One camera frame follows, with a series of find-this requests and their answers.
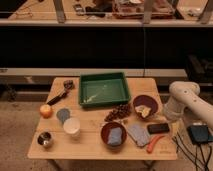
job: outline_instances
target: white cup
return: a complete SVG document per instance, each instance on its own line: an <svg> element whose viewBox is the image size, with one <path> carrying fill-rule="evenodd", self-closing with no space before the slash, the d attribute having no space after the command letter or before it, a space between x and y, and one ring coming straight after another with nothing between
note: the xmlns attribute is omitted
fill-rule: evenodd
<svg viewBox="0 0 213 171"><path fill-rule="evenodd" d="M78 118L71 117L63 124L64 131L72 138L78 138L80 134L80 121Z"/></svg>

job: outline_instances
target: blue cloth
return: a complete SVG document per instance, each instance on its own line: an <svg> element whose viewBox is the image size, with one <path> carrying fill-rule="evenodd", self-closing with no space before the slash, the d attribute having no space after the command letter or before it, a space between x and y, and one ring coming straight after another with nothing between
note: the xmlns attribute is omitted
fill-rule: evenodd
<svg viewBox="0 0 213 171"><path fill-rule="evenodd" d="M111 145L111 146L120 145L121 142L122 142L121 136L122 136L122 130L121 130L121 128L119 128L119 127L112 128L110 130L110 133L109 133L107 144Z"/></svg>

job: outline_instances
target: red bowl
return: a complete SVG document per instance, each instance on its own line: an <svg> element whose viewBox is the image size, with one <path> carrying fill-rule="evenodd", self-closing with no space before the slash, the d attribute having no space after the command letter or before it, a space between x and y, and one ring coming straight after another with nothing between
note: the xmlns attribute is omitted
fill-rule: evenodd
<svg viewBox="0 0 213 171"><path fill-rule="evenodd" d="M122 135L121 135L121 144L117 145L117 146L121 146L125 142L127 133L126 133L126 129L124 128L124 126L117 122L108 122L107 124L105 124L103 126L103 128L101 130L101 138L102 138L104 144L106 144L107 146L110 146L107 144L110 130L113 128L118 128L118 127L121 128Z"/></svg>
<svg viewBox="0 0 213 171"><path fill-rule="evenodd" d="M149 115L146 117L143 117L141 115L141 113L139 113L135 110L136 114L142 119L147 119L150 116L153 116L158 111L158 103L156 102L156 100L154 98L152 98L150 96L139 95L139 96L135 97L133 100L134 109L140 105L145 105L145 106L151 108Z"/></svg>

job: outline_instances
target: table leg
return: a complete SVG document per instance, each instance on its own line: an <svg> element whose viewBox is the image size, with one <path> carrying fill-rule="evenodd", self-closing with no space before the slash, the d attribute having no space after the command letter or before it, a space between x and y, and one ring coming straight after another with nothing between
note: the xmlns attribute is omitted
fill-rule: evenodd
<svg viewBox="0 0 213 171"><path fill-rule="evenodd" d="M156 163L155 160L150 161L150 163L148 163L147 161L142 161L144 165L146 165L147 169L149 171L151 171Z"/></svg>
<svg viewBox="0 0 213 171"><path fill-rule="evenodd" d="M62 171L62 169L61 169L60 166L56 163L55 160L53 160L53 159L47 159L47 162L50 163L50 164L54 167L54 169L55 169L56 171Z"/></svg>

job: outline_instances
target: bowl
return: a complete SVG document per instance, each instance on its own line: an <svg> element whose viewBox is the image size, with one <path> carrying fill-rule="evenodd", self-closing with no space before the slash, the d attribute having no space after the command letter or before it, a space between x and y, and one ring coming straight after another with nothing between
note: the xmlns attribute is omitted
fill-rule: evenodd
<svg viewBox="0 0 213 171"><path fill-rule="evenodd" d="M148 95L139 95L134 98L135 113L142 119L148 119L158 111L157 101Z"/></svg>
<svg viewBox="0 0 213 171"><path fill-rule="evenodd" d="M109 145L108 144L109 134L110 134L110 131L114 128L120 128L121 129L121 143L118 144L118 145ZM119 147L119 146L121 146L126 141L126 137L127 137L126 129L124 128L123 125L121 125L118 122L108 122L107 124L105 124L102 127L101 138L102 138L104 144L106 144L108 147Z"/></svg>

